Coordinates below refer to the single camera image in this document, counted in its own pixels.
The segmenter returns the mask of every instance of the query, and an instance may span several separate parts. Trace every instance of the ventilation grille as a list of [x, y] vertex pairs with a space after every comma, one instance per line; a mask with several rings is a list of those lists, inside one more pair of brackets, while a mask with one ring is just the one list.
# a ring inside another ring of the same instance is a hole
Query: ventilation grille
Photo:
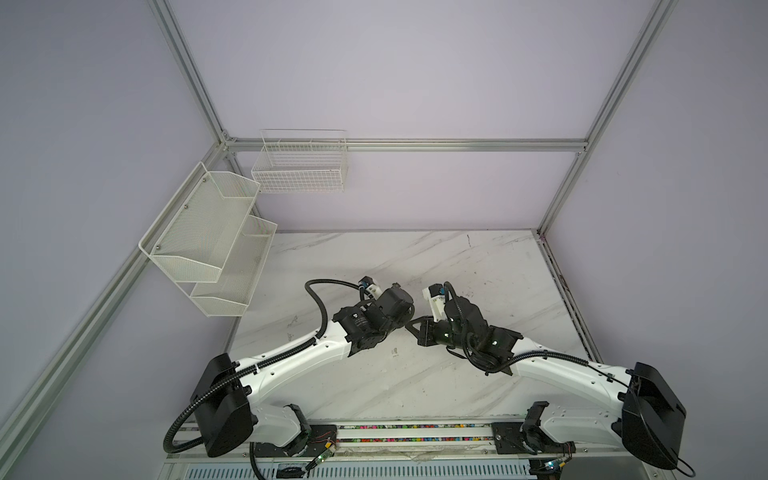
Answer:
[[[276, 478], [281, 464], [295, 462], [265, 462], [259, 460], [259, 470], [265, 478]], [[403, 478], [410, 480], [506, 480], [536, 479], [529, 475], [528, 460], [517, 458], [489, 460], [434, 460], [430, 462], [378, 461], [378, 462], [327, 462], [310, 472], [309, 478]], [[250, 463], [222, 464], [202, 463], [189, 467], [186, 480], [209, 478], [255, 478]]]

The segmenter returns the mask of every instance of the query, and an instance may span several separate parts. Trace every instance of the white wire basket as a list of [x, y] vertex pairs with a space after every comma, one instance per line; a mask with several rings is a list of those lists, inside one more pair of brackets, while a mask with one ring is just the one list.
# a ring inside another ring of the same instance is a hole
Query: white wire basket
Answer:
[[277, 225], [251, 215], [259, 183], [231, 172], [208, 171], [163, 233], [139, 248], [207, 316], [247, 310]]
[[346, 179], [344, 130], [262, 130], [251, 174], [268, 194], [341, 192]]
[[277, 225], [249, 215], [216, 283], [197, 283], [190, 298], [208, 316], [242, 316], [248, 306]]

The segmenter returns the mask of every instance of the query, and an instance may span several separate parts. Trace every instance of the white marble table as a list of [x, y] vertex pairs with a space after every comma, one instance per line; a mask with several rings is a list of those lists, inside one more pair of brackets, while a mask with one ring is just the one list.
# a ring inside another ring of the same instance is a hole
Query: white marble table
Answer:
[[[318, 328], [320, 314], [304, 291], [314, 278], [382, 288], [401, 284], [415, 316], [429, 314], [421, 290], [450, 281], [492, 325], [587, 358], [568, 311], [528, 230], [377, 233], [278, 233], [250, 309], [231, 349], [233, 359], [275, 348]], [[333, 316], [358, 300], [343, 286], [316, 286]], [[376, 348], [301, 377], [270, 397], [295, 403], [309, 419], [437, 419], [525, 415], [534, 401], [581, 404], [533, 379], [485, 376], [445, 347], [416, 345], [399, 329]]]

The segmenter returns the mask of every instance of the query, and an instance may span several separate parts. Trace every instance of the black cable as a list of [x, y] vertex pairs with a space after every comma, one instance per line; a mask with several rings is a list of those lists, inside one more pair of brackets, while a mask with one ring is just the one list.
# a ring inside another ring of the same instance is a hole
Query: black cable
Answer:
[[317, 306], [320, 308], [321, 324], [320, 324], [320, 329], [317, 331], [315, 336], [311, 339], [308, 339], [306, 342], [300, 345], [294, 346], [292, 349], [288, 349], [285, 352], [278, 353], [275, 356], [272, 356], [268, 359], [258, 362], [256, 365], [246, 367], [240, 370], [239, 372], [235, 372], [234, 374], [224, 377], [223, 379], [214, 383], [203, 395], [201, 395], [194, 402], [189, 404], [187, 408], [185, 408], [184, 411], [170, 425], [170, 428], [165, 433], [165, 437], [163, 438], [163, 450], [166, 453], [181, 453], [185, 450], [189, 450], [193, 447], [203, 444], [204, 442], [203, 437], [197, 437], [196, 439], [189, 440], [187, 442], [175, 445], [174, 437], [179, 432], [179, 429], [181, 429], [181, 426], [184, 424], [184, 422], [186, 422], [187, 419], [189, 419], [192, 416], [194, 411], [197, 410], [201, 405], [203, 405], [214, 393], [218, 392], [221, 389], [226, 388], [229, 384], [231, 384], [235, 380], [239, 380], [251, 373], [258, 372], [258, 370], [261, 370], [266, 366], [270, 366], [281, 360], [285, 360], [291, 356], [296, 355], [302, 350], [310, 348], [312, 345], [315, 345], [316, 339], [322, 338], [323, 335], [325, 335], [326, 329], [328, 328], [328, 312], [326, 310], [326, 306], [323, 303], [323, 301], [320, 299], [317, 293], [315, 293], [315, 291], [312, 290], [312, 285], [316, 285], [318, 283], [333, 283], [336, 285], [348, 286], [350, 288], [357, 290], [357, 285], [355, 285], [354, 283], [345, 282], [343, 280], [318, 279], [318, 280], [310, 280], [309, 282], [305, 283], [304, 289], [310, 294], [313, 300], [315, 300], [315, 303], [317, 303]]
[[256, 466], [256, 443], [251, 442], [250, 448], [248, 449], [249, 456], [250, 456], [250, 467], [253, 469], [253, 474], [258, 478], [259, 480], [266, 480], [264, 478], [264, 475], [261, 474], [259, 471], [259, 468]]
[[682, 470], [680, 470], [680, 467], [678, 467], [678, 466], [675, 466], [675, 468], [674, 468], [675, 470], [677, 470], [678, 472], [680, 472], [683, 475], [687, 476], [688, 478], [693, 478], [693, 477], [696, 476], [696, 470], [694, 470], [694, 467], [688, 465], [688, 462], [686, 462], [685, 460], [683, 460], [680, 457], [677, 457], [677, 461], [681, 462], [683, 465], [687, 466], [688, 469], [690, 470], [690, 473], [683, 472]]
[[453, 289], [453, 285], [450, 282], [444, 282], [443, 288], [445, 288], [446, 303], [448, 302], [450, 294], [450, 297], [453, 297], [453, 303], [456, 305], [456, 310], [458, 310], [458, 321], [462, 326], [459, 339], [461, 340], [464, 356], [475, 368], [482, 370], [486, 375], [489, 373], [501, 372], [506, 368], [505, 366], [501, 366], [495, 357], [480, 352], [478, 348], [471, 344], [471, 340], [469, 339], [470, 334], [468, 333], [468, 320], [466, 317], [464, 317], [464, 311], [462, 310], [462, 306], [459, 305], [458, 296], [456, 295], [456, 291]]
[[350, 282], [345, 282], [344, 280], [333, 280], [329, 278], [320, 278], [317, 280], [310, 280], [307, 283], [304, 283], [304, 289], [306, 292], [312, 297], [312, 300], [315, 300], [315, 303], [317, 303], [317, 307], [320, 308], [320, 330], [317, 331], [317, 335], [315, 335], [315, 338], [322, 338], [323, 335], [326, 334], [326, 329], [328, 328], [328, 311], [326, 310], [326, 306], [323, 303], [323, 301], [320, 299], [320, 297], [315, 293], [315, 290], [312, 290], [312, 285], [317, 285], [318, 283], [332, 283], [335, 285], [344, 285], [348, 286], [349, 288], [353, 288], [357, 290], [357, 285]]
[[498, 367], [500, 362], [493, 355], [482, 352], [483, 342], [480, 341], [479, 344], [474, 344], [476, 339], [477, 336], [474, 333], [467, 333], [467, 346], [469, 347], [469, 352], [475, 357], [474, 365], [488, 374], [488, 371]]
[[449, 346], [447, 346], [447, 345], [445, 346], [445, 351], [446, 351], [446, 352], [448, 352], [448, 353], [450, 353], [450, 354], [451, 354], [451, 355], [453, 355], [453, 356], [457, 356], [458, 358], [460, 358], [460, 359], [462, 359], [462, 360], [467, 360], [467, 357], [465, 357], [465, 356], [463, 356], [463, 355], [459, 355], [459, 354], [458, 354], [458, 353], [456, 353], [456, 352], [453, 352], [453, 351], [452, 351], [452, 348], [451, 348], [451, 347], [449, 347]]

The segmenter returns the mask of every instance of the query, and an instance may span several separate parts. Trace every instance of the wall-mounted basket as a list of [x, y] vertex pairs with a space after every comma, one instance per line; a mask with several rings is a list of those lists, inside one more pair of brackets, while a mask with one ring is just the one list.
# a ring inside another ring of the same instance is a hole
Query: wall-mounted basket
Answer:
[[268, 194], [341, 192], [346, 179], [344, 130], [262, 130], [251, 174]]
[[258, 182], [202, 164], [196, 172], [202, 177], [166, 229], [153, 240], [153, 224], [139, 248], [207, 316], [241, 316], [277, 225], [251, 215]]

